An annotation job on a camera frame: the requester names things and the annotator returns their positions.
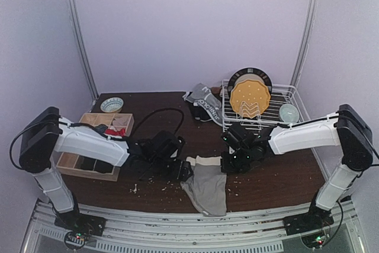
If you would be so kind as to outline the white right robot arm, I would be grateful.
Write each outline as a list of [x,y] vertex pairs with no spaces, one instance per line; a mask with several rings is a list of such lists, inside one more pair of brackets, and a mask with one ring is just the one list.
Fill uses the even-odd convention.
[[221,138],[229,150],[221,155],[223,173],[244,173],[253,162],[267,156],[302,149],[339,146],[342,158],[313,199],[313,211],[328,212],[355,179],[373,166],[378,152],[372,144],[372,131],[349,105],[335,113],[302,123],[278,123],[258,134],[233,123]]

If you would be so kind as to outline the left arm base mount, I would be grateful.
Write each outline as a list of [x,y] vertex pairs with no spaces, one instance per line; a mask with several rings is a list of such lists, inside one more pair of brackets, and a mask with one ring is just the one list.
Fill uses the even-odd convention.
[[68,230],[63,237],[63,243],[73,252],[91,243],[93,236],[102,236],[104,232],[107,220],[104,217],[81,213],[77,202],[74,202],[73,210],[69,212],[58,212],[55,206],[52,206],[52,210],[56,216],[54,224]]

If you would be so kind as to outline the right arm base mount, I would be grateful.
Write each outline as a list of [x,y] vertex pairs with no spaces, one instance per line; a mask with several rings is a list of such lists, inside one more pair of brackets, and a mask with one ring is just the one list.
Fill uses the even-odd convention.
[[287,236],[301,235],[303,245],[309,249],[321,249],[328,238],[325,227],[334,224],[331,211],[318,208],[312,203],[307,212],[283,218]]

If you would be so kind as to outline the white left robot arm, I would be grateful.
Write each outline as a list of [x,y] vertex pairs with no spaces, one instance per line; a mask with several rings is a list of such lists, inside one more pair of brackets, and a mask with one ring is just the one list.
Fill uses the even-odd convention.
[[55,152],[72,153],[120,167],[134,159],[167,168],[180,181],[193,175],[191,164],[179,155],[185,145],[182,137],[161,131],[151,139],[105,134],[88,123],[73,123],[59,109],[49,107],[21,133],[17,168],[30,173],[59,214],[77,214],[73,193],[53,165]]

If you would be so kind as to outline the grey underwear white waistband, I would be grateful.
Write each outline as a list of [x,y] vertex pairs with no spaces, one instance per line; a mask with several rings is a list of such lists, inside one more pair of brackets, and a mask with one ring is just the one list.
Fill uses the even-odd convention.
[[187,157],[193,175],[181,183],[194,208],[205,217],[226,215],[227,175],[221,172],[221,157]]

